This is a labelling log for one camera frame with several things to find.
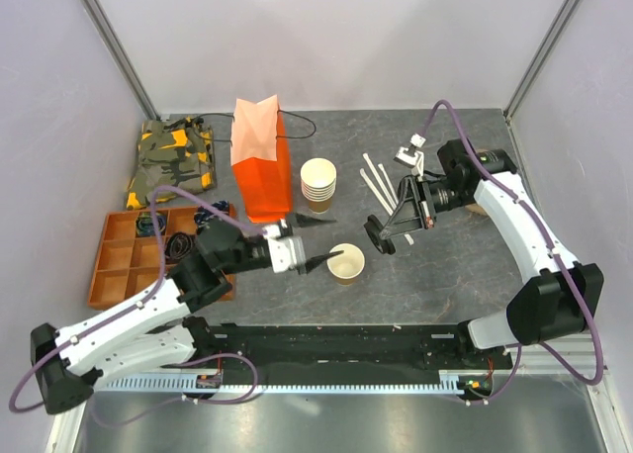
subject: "orange paper bag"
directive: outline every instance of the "orange paper bag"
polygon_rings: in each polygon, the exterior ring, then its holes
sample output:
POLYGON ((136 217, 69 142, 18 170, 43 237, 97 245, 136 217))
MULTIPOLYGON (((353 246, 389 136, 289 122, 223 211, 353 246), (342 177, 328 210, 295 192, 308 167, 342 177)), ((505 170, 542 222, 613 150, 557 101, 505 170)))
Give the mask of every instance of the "orange paper bag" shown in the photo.
POLYGON ((230 165, 246 215, 254 223, 275 223, 293 209, 290 150, 279 101, 237 99, 230 133, 230 165))

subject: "camouflage fabric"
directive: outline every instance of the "camouflage fabric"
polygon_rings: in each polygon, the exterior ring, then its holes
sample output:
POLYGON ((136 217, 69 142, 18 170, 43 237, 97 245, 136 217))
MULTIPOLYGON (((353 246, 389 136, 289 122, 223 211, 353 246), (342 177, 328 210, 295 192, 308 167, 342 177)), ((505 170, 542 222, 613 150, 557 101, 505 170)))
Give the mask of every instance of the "camouflage fabric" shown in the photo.
MULTIPOLYGON (((195 128, 191 118, 170 128, 170 122, 147 121, 138 136, 138 165, 128 193, 128 210, 149 206, 149 195, 157 186, 169 184, 200 193, 214 185, 211 129, 195 128)), ((161 194, 158 202, 173 199, 161 194)))

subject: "white plastic clip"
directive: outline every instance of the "white plastic clip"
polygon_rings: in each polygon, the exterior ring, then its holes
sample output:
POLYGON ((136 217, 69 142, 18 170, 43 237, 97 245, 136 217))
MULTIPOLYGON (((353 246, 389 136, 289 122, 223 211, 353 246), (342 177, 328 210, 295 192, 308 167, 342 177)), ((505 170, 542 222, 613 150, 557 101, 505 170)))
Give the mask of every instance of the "white plastic clip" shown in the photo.
POLYGON ((550 256, 550 258, 554 258, 554 255, 561 254, 561 249, 558 247, 552 247, 548 250, 547 254, 550 256))
POLYGON ((279 237, 281 237, 281 231, 279 229, 279 226, 277 226, 276 224, 270 224, 264 227, 264 238, 268 240, 271 238, 279 238, 279 237))
POLYGON ((426 142, 426 138, 424 138, 423 136, 420 136, 418 134, 413 134, 411 136, 411 140, 410 140, 411 144, 413 146, 416 146, 418 148, 422 148, 422 146, 424 145, 424 143, 426 142))

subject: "cable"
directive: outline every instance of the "cable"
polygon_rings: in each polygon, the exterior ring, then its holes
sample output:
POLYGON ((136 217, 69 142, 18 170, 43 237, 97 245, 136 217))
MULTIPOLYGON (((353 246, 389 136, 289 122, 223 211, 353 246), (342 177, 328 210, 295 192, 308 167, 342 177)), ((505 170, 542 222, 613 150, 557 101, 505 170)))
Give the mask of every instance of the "cable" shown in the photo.
POLYGON ((208 113, 206 113, 206 114, 200 114, 200 115, 197 115, 196 117, 194 117, 194 118, 192 119, 192 123, 193 123, 193 125, 192 125, 192 127, 191 127, 191 128, 193 129, 194 134, 195 134, 195 135, 196 135, 199 139, 201 139, 202 141, 207 141, 207 142, 211 142, 211 141, 213 141, 213 142, 217 142, 217 141, 219 141, 219 142, 228 142, 228 143, 230 143, 230 139, 204 138, 202 135, 200 135, 200 133, 198 132, 198 129, 196 128, 196 124, 197 124, 197 123, 201 123, 201 124, 203 124, 203 123, 205 122, 205 117, 207 117, 207 116, 209 116, 209 115, 220 115, 220 116, 222 116, 222 117, 230 117, 230 118, 232 118, 232 119, 233 119, 233 121, 235 121, 235 116, 234 116, 233 114, 223 114, 222 112, 208 112, 208 113))
MULTIPOLYGON (((519 344, 516 346, 516 357, 514 358, 514 366, 512 366, 512 370, 510 371, 510 374, 507 376, 507 379, 505 379, 505 382, 503 383, 503 385, 499 387, 499 389, 496 392, 491 393, 488 397, 480 401, 468 401, 466 405, 467 406, 486 406, 490 401, 493 401, 494 399, 499 397, 501 394, 503 394, 505 389, 507 389, 507 386, 509 386, 510 383, 512 382, 512 379, 514 379, 514 376, 516 376, 516 372, 518 371, 518 367, 521 363, 522 354, 523 354, 523 349, 522 349, 522 346, 519 344)), ((445 397, 444 399, 451 402, 457 402, 459 404, 464 403, 464 401, 462 401, 461 399, 456 399, 452 397, 445 397)))
MULTIPOLYGON (((279 112, 279 113, 282 113, 282 114, 286 114, 286 115, 291 115, 291 116, 293 116, 293 117, 297 117, 298 119, 305 120, 306 122, 310 123, 310 124, 313 126, 313 130, 312 130, 309 134, 307 134, 307 135, 303 135, 303 136, 288 136, 288 135, 284 135, 284 136, 282 136, 282 135, 277 135, 277 138, 285 138, 285 139, 306 139, 306 138, 310 138, 311 136, 313 136, 313 135, 317 132, 317 124, 316 124, 314 121, 312 121, 311 119, 309 119, 308 117, 304 117, 303 115, 295 114, 295 113, 293 113, 293 112, 288 112, 287 110, 279 110, 278 112, 279 112)), ((233 120, 235 120, 235 117, 234 117, 233 115, 231 115, 231 114, 201 114, 201 115, 199 115, 198 117, 200 117, 200 116, 204 116, 204 115, 224 115, 225 117, 232 117, 232 118, 233 118, 233 120)), ((204 137, 202 137, 202 136, 198 133, 198 131, 197 131, 197 130, 195 130, 195 127, 194 127, 194 132, 196 133, 196 135, 197 135, 198 137, 200 137, 200 138, 201 138, 201 139, 203 139, 204 141, 210 141, 208 138, 204 138, 204 137)), ((215 138, 214 138, 214 142, 215 142, 215 141, 221 141, 221 142, 228 142, 228 143, 230 143, 230 139, 215 139, 215 138)))
MULTIPOLYGON (((158 226, 160 227, 160 233, 165 234, 167 217, 162 213, 158 213, 158 226)), ((154 226, 149 213, 140 213, 136 218, 136 235, 139 237, 151 237, 154 235, 154 226)))
POLYGON ((488 358, 488 375, 486 376, 486 379, 484 379, 484 382, 487 381, 488 379, 491 379, 493 377, 493 373, 495 372, 495 363, 493 362, 493 359, 489 356, 488 358))
POLYGON ((433 171, 424 170, 424 176, 430 176, 431 178, 440 179, 443 178, 444 174, 434 173, 433 171))
POLYGON ((250 386, 250 389, 248 389, 248 391, 245 394, 242 394, 241 396, 236 397, 235 399, 226 399, 226 400, 190 399, 186 397, 185 395, 182 395, 180 397, 173 397, 173 398, 167 399, 166 401, 155 404, 154 406, 148 408, 146 411, 143 411, 139 413, 138 415, 133 416, 132 418, 129 418, 124 421, 119 421, 117 423, 108 423, 107 421, 102 419, 96 411, 95 403, 93 403, 90 408, 90 414, 92 415, 92 418, 95 420, 95 423, 97 423, 99 426, 103 428, 121 428, 122 426, 127 426, 130 423, 133 423, 143 418, 144 416, 147 416, 150 413, 157 411, 159 408, 163 408, 165 406, 175 404, 176 402, 191 402, 192 404, 208 404, 208 405, 213 405, 213 406, 229 406, 229 405, 241 404, 242 402, 247 400, 251 396, 251 394, 255 392, 255 389, 257 389, 257 386, 259 386, 259 375, 257 374, 257 368, 255 367, 255 365, 248 358, 244 356, 225 352, 221 354, 214 354, 213 356, 203 357, 202 359, 196 359, 195 361, 189 361, 189 362, 184 362, 182 364, 176 364, 175 367, 196 366, 198 364, 203 364, 205 362, 213 361, 214 359, 237 359, 243 362, 244 364, 246 364, 253 374, 253 382, 250 386))
POLYGON ((585 317, 585 321, 587 322, 587 326, 591 334, 591 341, 593 343, 593 350, 595 352, 595 375, 593 376, 593 378, 588 379, 583 374, 578 372, 571 364, 569 364, 563 358, 563 356, 560 353, 558 353, 549 344, 547 344, 546 342, 541 342, 541 346, 543 346, 550 354, 552 354, 558 362, 560 362, 574 377, 576 377, 581 382, 584 382, 585 384, 590 385, 590 386, 595 386, 599 384, 604 374, 604 356, 602 353, 602 344, 600 342, 600 336, 598 335, 598 332, 597 332, 597 326, 595 325, 593 316, 591 315, 591 312, 589 311, 589 308, 587 304, 585 303, 585 300, 583 299, 583 295, 581 294, 581 291, 576 285, 576 282, 574 282, 574 279, 572 278, 572 275, 570 274, 569 270, 565 266, 563 259, 561 258, 559 254, 554 252, 554 249, 556 248, 554 240, 552 240, 552 237, 550 236, 549 231, 545 228, 543 221, 541 221, 541 218, 538 216, 536 211, 532 209, 532 207, 529 204, 527 204, 525 201, 520 199, 518 195, 514 193, 514 191, 512 191, 510 188, 505 186, 500 181, 498 181, 495 178, 495 176, 493 176, 484 167, 484 165, 481 163, 481 161, 477 157, 477 154, 475 150, 473 149, 473 146, 471 145, 468 136, 466 135, 466 131, 464 130, 464 127, 462 126, 462 123, 459 120, 459 117, 457 116, 457 112, 455 112, 455 109, 446 100, 440 100, 433 106, 431 113, 426 118, 424 127, 422 128, 421 132, 418 132, 418 134, 420 136, 426 135, 426 132, 428 131, 428 127, 433 121, 433 118, 435 117, 437 109, 440 107, 440 105, 443 105, 444 107, 446 107, 446 110, 448 110, 448 113, 450 114, 451 118, 453 119, 453 123, 455 124, 455 127, 457 128, 457 133, 459 134, 460 139, 464 143, 464 148, 466 149, 468 156, 470 157, 471 161, 473 162, 477 170, 480 172, 480 174, 485 179, 488 179, 489 181, 493 182, 505 194, 507 194, 513 201, 517 202, 517 204, 519 204, 521 208, 523 208, 525 212, 527 212, 527 214, 530 216, 532 221, 534 221, 534 223, 536 224, 537 228, 539 229, 539 232, 541 232, 541 235, 543 236, 543 239, 545 240, 546 247, 552 253, 553 255, 552 258, 554 259, 554 261, 556 262, 556 265, 558 266, 559 270, 563 274, 563 278, 565 278, 565 281, 569 285, 572 291, 572 295, 574 296, 574 299, 578 303, 581 309, 581 312, 583 312, 583 316, 585 317))
MULTIPOLYGON (((491 395, 493 394, 493 392, 495 391, 495 378, 490 377, 490 381, 491 381, 491 395)), ((474 395, 476 395, 477 397, 479 397, 480 399, 486 399, 488 400, 490 398, 490 396, 485 396, 484 394, 480 394, 479 392, 477 392, 475 389, 473 389, 472 386, 466 386, 466 388, 472 392, 474 395)))
MULTIPOLYGON (((175 193, 178 196, 182 196, 183 198, 189 199, 190 201, 193 201, 197 205, 202 206, 203 208, 207 209, 208 211, 211 211, 212 213, 214 213, 216 216, 218 216, 223 221, 225 221, 225 222, 227 222, 227 223, 229 223, 229 224, 231 224, 231 225, 233 225, 235 227, 238 227, 241 230, 245 230, 247 232, 254 232, 254 233, 257 233, 257 234, 260 234, 260 235, 263 235, 263 233, 264 233, 261 228, 256 227, 256 226, 247 225, 247 224, 241 223, 240 221, 236 221, 235 219, 233 219, 233 218, 229 217, 228 215, 224 214, 222 211, 218 211, 216 208, 214 208, 212 205, 210 205, 206 201, 203 201, 202 199, 194 196, 193 194, 188 193, 187 191, 184 191, 184 190, 182 190, 180 188, 176 188, 174 186, 168 186, 168 185, 158 186, 149 195, 149 212, 151 213, 151 221, 152 221, 153 226, 154 226, 154 235, 156 237, 156 243, 158 244, 158 249, 159 249, 158 252, 161 254, 160 255, 160 268, 158 270, 158 278, 157 278, 156 283, 151 288, 151 290, 149 290, 149 293, 140 300, 140 302, 142 304, 146 304, 147 302, 149 302, 152 299, 152 297, 160 289, 160 286, 162 285, 162 282, 163 282, 163 280, 165 278, 165 271, 166 271, 166 263, 165 263, 165 256, 164 256, 165 246, 164 246, 164 243, 162 241, 162 236, 160 235, 160 231, 157 230, 160 227, 160 225, 159 225, 159 222, 158 222, 158 216, 157 216, 157 211, 156 211, 156 197, 157 197, 158 194, 164 193, 164 192, 175 193)), ((115 313, 111 317, 103 319, 103 320, 97 322, 95 325, 86 328, 84 331, 81 331, 80 333, 78 333, 75 336, 77 342, 81 341, 81 339, 83 339, 86 336, 89 336, 93 332, 98 331, 102 327, 104 327, 104 326, 106 326, 106 325, 108 325, 108 324, 110 324, 110 323, 112 323, 112 322, 114 322, 114 321, 116 321, 118 319, 121 319, 125 315, 127 315, 127 314, 129 314, 129 313, 131 313, 131 312, 133 312, 134 310, 137 310, 137 309, 138 309, 137 305, 131 305, 131 306, 121 310, 120 312, 115 313)), ((28 411, 32 411, 32 410, 34 410, 36 408, 39 408, 39 407, 44 405, 44 402, 39 402, 37 404, 32 404, 32 405, 27 406, 27 407, 18 407, 17 406, 18 396, 24 390, 24 387, 27 385, 27 382, 29 382, 29 380, 36 374, 36 372, 38 372, 40 369, 42 369, 43 365, 46 362, 48 362, 54 356, 58 355, 61 351, 63 351, 67 347, 69 347, 71 344, 72 343, 70 342, 70 340, 64 341, 63 343, 61 343, 60 345, 55 347, 52 351, 50 351, 49 353, 45 354, 42 359, 40 359, 38 362, 36 362, 31 367, 31 369, 29 369, 27 371, 27 373, 24 376, 22 376, 20 381, 18 381, 18 384, 16 385, 15 389, 11 393, 11 397, 9 399, 9 410, 12 413, 26 413, 28 411)))
POLYGON ((194 248, 196 237, 185 232, 175 232, 167 240, 165 245, 165 257, 167 263, 178 263, 185 258, 194 248))
MULTIPOLYGON (((213 203, 212 206, 225 214, 228 214, 228 211, 230 210, 230 204, 228 203, 228 201, 217 201, 213 203)), ((198 208, 196 210, 196 214, 194 214, 194 223, 196 223, 196 227, 198 228, 198 230, 200 230, 202 226, 204 226, 208 221, 214 219, 215 217, 216 216, 214 216, 212 213, 201 207, 198 208)))
POLYGON ((317 132, 317 124, 315 122, 313 122, 312 120, 310 120, 308 117, 304 117, 303 115, 299 115, 299 114, 294 114, 293 112, 288 112, 287 110, 280 110, 279 112, 281 112, 282 114, 286 114, 286 115, 291 115, 293 117, 297 117, 298 119, 305 120, 306 122, 310 123, 313 126, 313 130, 308 135, 304 135, 304 136, 287 136, 287 135, 281 136, 281 135, 277 135, 277 138, 306 139, 306 138, 310 138, 311 136, 313 136, 317 132))

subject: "brown paper cup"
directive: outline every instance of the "brown paper cup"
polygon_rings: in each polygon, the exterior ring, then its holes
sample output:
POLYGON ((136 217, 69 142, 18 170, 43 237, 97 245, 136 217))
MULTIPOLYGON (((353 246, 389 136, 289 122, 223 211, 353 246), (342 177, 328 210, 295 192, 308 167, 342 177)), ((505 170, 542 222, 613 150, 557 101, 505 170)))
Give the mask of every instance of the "brown paper cup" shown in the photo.
POLYGON ((311 201, 308 199, 308 207, 313 213, 321 214, 329 209, 332 205, 332 198, 326 199, 325 201, 311 201))

